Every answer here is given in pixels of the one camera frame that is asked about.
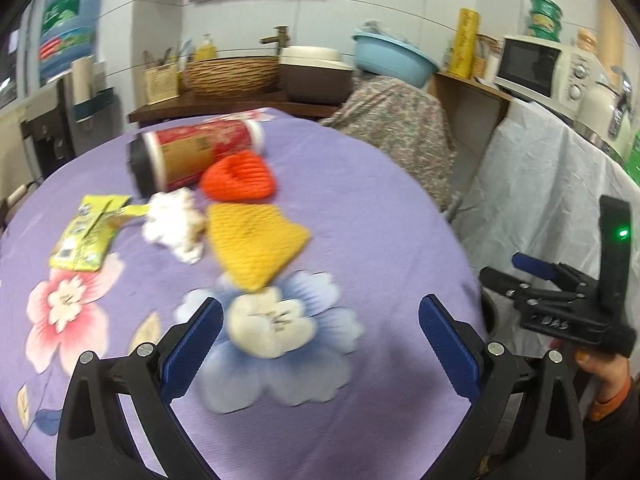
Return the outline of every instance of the blue gripper pad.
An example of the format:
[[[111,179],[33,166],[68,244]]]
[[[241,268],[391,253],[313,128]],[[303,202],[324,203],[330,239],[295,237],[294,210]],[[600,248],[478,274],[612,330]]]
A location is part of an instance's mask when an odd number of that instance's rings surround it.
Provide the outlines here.
[[[436,301],[440,304],[431,294],[422,298],[418,309],[420,328],[447,373],[453,389],[460,397],[466,397],[473,403],[480,394],[478,363],[452,326],[453,319],[448,313],[443,313],[444,307],[442,304],[438,306]]]
[[[522,253],[515,253],[511,259],[511,263],[516,269],[524,270],[533,276],[542,278],[543,280],[552,280],[556,276],[554,268],[537,258],[532,258]]]
[[[222,321],[222,305],[218,300],[209,298],[208,305],[164,362],[160,387],[160,397],[164,402],[169,403],[187,392],[222,329]]]

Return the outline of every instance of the microwave oven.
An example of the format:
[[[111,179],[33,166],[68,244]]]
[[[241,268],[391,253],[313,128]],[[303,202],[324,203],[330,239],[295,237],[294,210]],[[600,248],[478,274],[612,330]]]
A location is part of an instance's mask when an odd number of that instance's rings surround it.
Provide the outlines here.
[[[609,77],[591,52],[531,36],[504,37],[495,84],[513,96],[573,121],[597,81],[608,83]]]

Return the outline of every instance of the human hand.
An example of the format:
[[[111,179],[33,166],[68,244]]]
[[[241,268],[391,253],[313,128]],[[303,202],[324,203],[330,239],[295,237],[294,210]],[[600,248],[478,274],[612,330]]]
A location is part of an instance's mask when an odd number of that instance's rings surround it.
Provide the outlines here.
[[[619,354],[580,348],[575,351],[575,361],[582,370],[602,380],[596,395],[596,400],[601,404],[613,399],[624,388],[629,377],[629,360]]]

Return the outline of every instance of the light blue tub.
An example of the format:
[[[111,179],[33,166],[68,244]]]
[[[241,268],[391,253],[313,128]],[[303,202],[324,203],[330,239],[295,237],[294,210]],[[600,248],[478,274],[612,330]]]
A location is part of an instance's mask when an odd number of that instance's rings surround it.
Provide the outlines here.
[[[422,88],[438,71],[438,65],[413,45],[370,32],[357,32],[353,39],[355,65],[364,72],[388,75]]]

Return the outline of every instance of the silver bolt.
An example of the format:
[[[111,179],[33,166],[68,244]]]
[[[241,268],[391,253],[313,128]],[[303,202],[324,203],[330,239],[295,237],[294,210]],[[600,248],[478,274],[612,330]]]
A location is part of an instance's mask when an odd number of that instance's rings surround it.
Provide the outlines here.
[[[88,350],[86,352],[82,352],[80,354],[80,362],[83,365],[87,364],[93,358],[94,358],[94,353],[93,352],[89,352]]]
[[[549,352],[549,359],[551,359],[555,363],[562,362],[562,354],[558,350],[552,350]]]
[[[489,353],[493,354],[493,355],[502,355],[504,354],[504,346],[502,346],[500,343],[489,343],[486,346],[486,349],[489,351]]]
[[[142,343],[142,345],[140,345],[136,350],[136,354],[138,354],[140,357],[146,357],[153,351],[154,346],[151,343]]]

